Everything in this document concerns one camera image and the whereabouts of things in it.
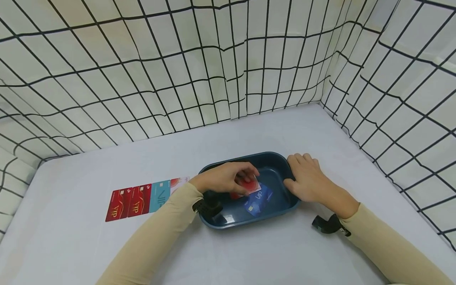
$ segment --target wrist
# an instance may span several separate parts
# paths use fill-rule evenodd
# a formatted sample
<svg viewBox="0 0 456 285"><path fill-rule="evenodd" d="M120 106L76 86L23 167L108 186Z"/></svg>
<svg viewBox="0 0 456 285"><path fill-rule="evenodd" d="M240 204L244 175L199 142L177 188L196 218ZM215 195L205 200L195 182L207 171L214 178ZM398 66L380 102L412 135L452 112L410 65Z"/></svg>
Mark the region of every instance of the wrist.
<svg viewBox="0 0 456 285"><path fill-rule="evenodd" d="M192 184L201 194L208 190L206 183L199 174L190 179L188 182Z"/></svg>
<svg viewBox="0 0 456 285"><path fill-rule="evenodd" d="M327 199L321 204L333 211L339 218L348 219L358 211L359 202L347 190L336 184L330 186L327 196Z"/></svg>

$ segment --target white table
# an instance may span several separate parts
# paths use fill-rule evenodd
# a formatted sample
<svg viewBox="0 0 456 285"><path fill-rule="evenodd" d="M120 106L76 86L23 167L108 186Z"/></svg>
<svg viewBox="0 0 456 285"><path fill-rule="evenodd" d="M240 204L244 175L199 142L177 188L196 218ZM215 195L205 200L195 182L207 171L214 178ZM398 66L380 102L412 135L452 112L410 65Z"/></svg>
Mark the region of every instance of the white table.
<svg viewBox="0 0 456 285"><path fill-rule="evenodd" d="M113 190L194 176L205 165L275 151L309 152L456 281L456 255L318 106L287 109L45 163L0 244L2 284L94 284L151 215L105 223ZM318 205L215 231L197 218L155 284L381 284L339 235L311 228Z"/></svg>

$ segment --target dark blue plastic tray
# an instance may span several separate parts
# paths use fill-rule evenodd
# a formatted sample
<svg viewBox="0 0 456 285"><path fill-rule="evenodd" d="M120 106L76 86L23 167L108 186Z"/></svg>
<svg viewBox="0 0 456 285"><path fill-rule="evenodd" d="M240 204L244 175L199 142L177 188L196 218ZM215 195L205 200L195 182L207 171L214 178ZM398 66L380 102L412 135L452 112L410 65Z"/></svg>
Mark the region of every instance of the dark blue plastic tray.
<svg viewBox="0 0 456 285"><path fill-rule="evenodd" d="M244 203L247 201L247 197L232 200L229 193L205 192L205 199L217 199L223 206L223 210L211 219L205 219L200 215L202 222L208 227L215 229L233 228L279 216L296 208L299 199L291 194L283 184L285 178L294 180L290 166L283 156L275 152L247 155L210 164L204 167L200 173L230 161L248 161L252 163L260 173L258 181L269 187L273 191L273 194L263 212L258 217L254 217L244 209Z"/></svg>

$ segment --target card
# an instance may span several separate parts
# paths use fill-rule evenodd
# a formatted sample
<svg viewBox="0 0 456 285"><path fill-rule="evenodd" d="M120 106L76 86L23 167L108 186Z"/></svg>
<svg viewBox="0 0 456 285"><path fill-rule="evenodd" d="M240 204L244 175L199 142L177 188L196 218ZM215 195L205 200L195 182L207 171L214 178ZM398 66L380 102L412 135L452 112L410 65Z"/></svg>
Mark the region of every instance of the card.
<svg viewBox="0 0 456 285"><path fill-rule="evenodd" d="M108 213L106 214L106 222L127 217L131 195L132 188L119 189L112 192Z"/></svg>
<svg viewBox="0 0 456 285"><path fill-rule="evenodd" d="M254 217L259 216L266 205L271 200L272 190L260 183L261 190L249 195L249 199L244 203L244 208Z"/></svg>
<svg viewBox="0 0 456 285"><path fill-rule="evenodd" d="M244 179L239 182L239 185L247 189L249 193L257 192L261 190L261 185L258 182L258 179L255 177L254 179L250 179L250 182L246 182ZM231 192L230 194L231 199L236 200L239 199L240 197L243 197L242 195L238 193Z"/></svg>
<svg viewBox="0 0 456 285"><path fill-rule="evenodd" d="M189 177L181 177L152 183L149 213L156 212L160 209L168 201L171 193L188 181Z"/></svg>
<svg viewBox="0 0 456 285"><path fill-rule="evenodd" d="M133 187L128 217L139 216L149 212L151 184Z"/></svg>

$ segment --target white fabric backdrop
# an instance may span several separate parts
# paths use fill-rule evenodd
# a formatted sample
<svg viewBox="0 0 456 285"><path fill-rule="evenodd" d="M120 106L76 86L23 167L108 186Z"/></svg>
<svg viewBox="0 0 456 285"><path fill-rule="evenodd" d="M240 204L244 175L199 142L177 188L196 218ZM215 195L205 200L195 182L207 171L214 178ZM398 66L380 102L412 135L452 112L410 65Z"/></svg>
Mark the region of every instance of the white fabric backdrop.
<svg viewBox="0 0 456 285"><path fill-rule="evenodd" d="M454 6L2 1L0 236L49 159L319 102L437 233L455 241L455 57L446 60Z"/></svg>

